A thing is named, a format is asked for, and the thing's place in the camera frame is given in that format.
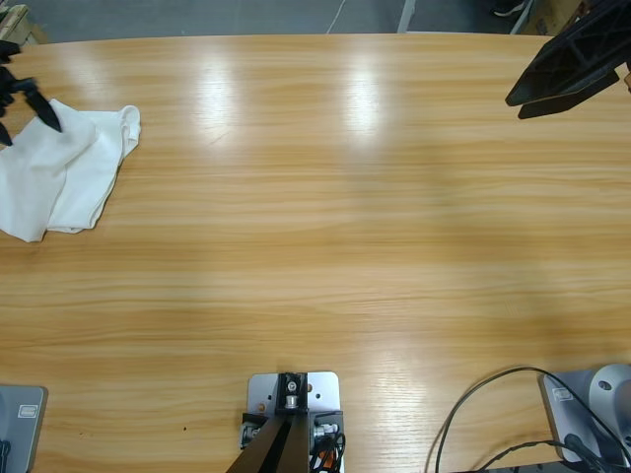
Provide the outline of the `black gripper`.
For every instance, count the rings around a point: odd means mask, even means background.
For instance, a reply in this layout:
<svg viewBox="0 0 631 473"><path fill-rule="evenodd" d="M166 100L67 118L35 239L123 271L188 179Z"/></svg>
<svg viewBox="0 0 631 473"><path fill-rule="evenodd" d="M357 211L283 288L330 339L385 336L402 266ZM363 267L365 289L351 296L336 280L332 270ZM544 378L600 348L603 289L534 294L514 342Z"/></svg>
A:
<svg viewBox="0 0 631 473"><path fill-rule="evenodd" d="M1 63L1 116L5 116L7 108L15 101L14 94L22 93L36 116L46 126L61 133L61 123L55 110L38 90L35 79L17 79L6 65L7 62ZM12 138L2 123L0 123L0 143L7 147L13 145Z"/></svg>

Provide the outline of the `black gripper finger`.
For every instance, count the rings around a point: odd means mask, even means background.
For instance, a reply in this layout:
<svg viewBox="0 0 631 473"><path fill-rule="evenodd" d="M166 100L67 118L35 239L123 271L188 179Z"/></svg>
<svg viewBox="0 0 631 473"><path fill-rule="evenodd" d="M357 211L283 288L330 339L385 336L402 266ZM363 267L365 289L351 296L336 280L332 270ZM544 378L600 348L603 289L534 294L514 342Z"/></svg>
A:
<svg viewBox="0 0 631 473"><path fill-rule="evenodd" d="M619 76L615 71L610 71L606 75L597 79L593 83L585 86L579 91L571 94L557 96L549 99L527 102L519 113L519 119L529 119L544 115L556 114L567 111L578 104L592 98L603 90L619 81Z"/></svg>
<svg viewBox="0 0 631 473"><path fill-rule="evenodd" d="M630 3L597 1L545 43L505 98L509 106L571 94L630 63Z"/></svg>

